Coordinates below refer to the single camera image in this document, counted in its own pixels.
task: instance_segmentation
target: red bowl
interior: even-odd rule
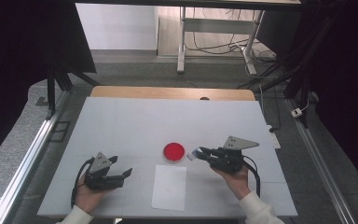
[[[178,162],[185,156],[185,149],[179,143],[169,143],[163,151],[164,157],[169,162]]]

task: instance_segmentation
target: white table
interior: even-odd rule
[[[103,97],[90,97],[84,104],[38,215],[65,217],[70,212],[71,190],[81,164],[101,151],[107,157],[118,156],[109,175],[133,170],[122,189],[103,199],[95,217],[244,217],[238,200],[206,161],[169,164],[162,158],[162,149],[170,142],[182,144],[187,153],[200,146],[221,147],[230,135],[260,144],[242,153],[258,166],[261,198],[278,216],[296,216],[258,102]],[[157,164],[186,167],[184,211],[152,208]],[[255,189],[252,175],[250,188]]]

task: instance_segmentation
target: black curtain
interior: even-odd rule
[[[358,170],[358,0],[349,0],[319,47],[310,87],[321,121]]]
[[[95,73],[75,4],[0,0],[0,145],[53,64]]]

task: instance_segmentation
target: metal frame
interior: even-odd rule
[[[335,7],[342,0],[332,0],[322,4],[320,9]],[[92,4],[114,4],[114,5],[142,5],[142,6],[161,6],[161,7],[214,7],[214,8],[236,8],[251,10],[317,10],[318,4],[293,4],[277,2],[246,2],[236,0],[63,0],[72,3],[92,3]]]
[[[257,11],[254,21],[227,21],[211,19],[186,18],[186,7],[181,7],[180,26],[181,38],[178,51],[177,73],[185,72],[185,32],[216,33],[216,34],[236,34],[249,35],[246,48],[241,48],[243,59],[251,76],[255,76],[255,65],[251,56],[252,45],[257,34],[258,27],[263,17],[264,11]]]
[[[0,199],[0,224],[4,223],[17,196],[22,188],[23,183],[25,182],[28,174],[31,173],[35,162],[39,154],[42,152],[42,148],[48,140],[48,135],[54,127],[54,124],[58,120],[58,117],[61,114],[61,109],[66,104],[69,93],[63,91],[60,98],[57,102],[56,113],[50,118],[45,119],[42,126],[40,127],[36,137],[29,147],[27,153],[22,160],[19,169],[16,171],[16,174],[13,175],[10,183],[7,186],[3,196]]]
[[[286,100],[287,107],[289,111],[292,111],[296,107],[296,103],[294,100]],[[337,210],[337,214],[341,219],[342,223],[346,224],[354,224],[356,221],[354,220],[353,214],[351,213],[350,208],[342,195],[341,190],[339,189],[336,181],[334,180],[333,176],[331,175],[322,154],[319,151],[319,148],[316,146],[315,142],[313,141],[312,135],[310,131],[304,128],[303,124],[299,119],[295,119],[296,126],[298,131],[307,147],[307,150],[312,158],[313,163],[315,164],[316,170],[319,173],[319,176],[324,183],[324,187],[326,191],[331,197],[331,201]]]

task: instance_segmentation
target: white sheet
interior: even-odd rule
[[[152,207],[185,211],[186,168],[156,165]]]

